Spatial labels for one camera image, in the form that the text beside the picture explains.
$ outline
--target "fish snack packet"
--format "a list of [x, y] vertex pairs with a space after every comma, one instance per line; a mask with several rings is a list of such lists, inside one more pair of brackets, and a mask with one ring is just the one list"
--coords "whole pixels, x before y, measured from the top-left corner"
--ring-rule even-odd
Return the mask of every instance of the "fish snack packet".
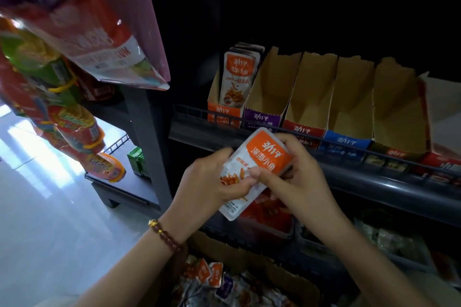
[[[265, 167], [274, 174], [281, 175], [291, 166], [292, 158], [285, 145], [268, 129], [261, 127], [224, 163], [219, 179], [223, 184], [239, 183], [249, 176], [249, 169], [255, 166]], [[264, 189], [266, 186], [256, 183], [246, 197], [228, 201], [219, 211], [229, 221], [233, 221]]]
[[250, 94], [258, 63], [250, 51], [241, 52], [228, 51], [224, 54], [220, 105], [240, 108]]

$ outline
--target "bracelet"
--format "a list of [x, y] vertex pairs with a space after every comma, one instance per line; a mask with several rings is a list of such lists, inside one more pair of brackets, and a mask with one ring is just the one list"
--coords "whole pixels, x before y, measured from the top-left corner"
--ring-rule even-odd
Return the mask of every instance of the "bracelet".
[[180, 252], [181, 251], [181, 245], [174, 240], [167, 231], [162, 229], [162, 226], [156, 219], [152, 219], [149, 221], [149, 226], [153, 229], [155, 233], [157, 233], [160, 238], [168, 245], [168, 247], [174, 251], [174, 252]]

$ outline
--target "pile of snack packets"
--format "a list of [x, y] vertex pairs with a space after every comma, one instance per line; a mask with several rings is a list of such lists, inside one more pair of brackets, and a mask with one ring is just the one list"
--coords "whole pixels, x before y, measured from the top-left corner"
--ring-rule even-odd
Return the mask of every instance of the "pile of snack packets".
[[226, 272], [222, 262], [207, 264], [189, 255], [173, 288], [171, 307], [295, 307], [276, 289], [248, 272]]

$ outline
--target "floor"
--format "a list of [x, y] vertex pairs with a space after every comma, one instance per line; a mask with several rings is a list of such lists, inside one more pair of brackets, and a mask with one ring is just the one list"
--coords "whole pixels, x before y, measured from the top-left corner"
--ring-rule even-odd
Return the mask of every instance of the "floor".
[[[124, 132], [98, 121], [109, 146]], [[107, 208], [79, 163], [0, 106], [0, 305], [32, 307], [81, 294], [146, 230], [148, 218]]]

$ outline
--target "forearm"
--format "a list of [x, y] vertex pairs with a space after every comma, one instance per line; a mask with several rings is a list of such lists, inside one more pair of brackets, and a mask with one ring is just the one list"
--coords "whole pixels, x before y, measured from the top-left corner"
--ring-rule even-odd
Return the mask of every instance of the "forearm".
[[148, 230], [75, 307], [136, 306], [172, 253], [158, 234]]
[[337, 224], [336, 237], [326, 238], [373, 307], [435, 307], [409, 279], [347, 219]]

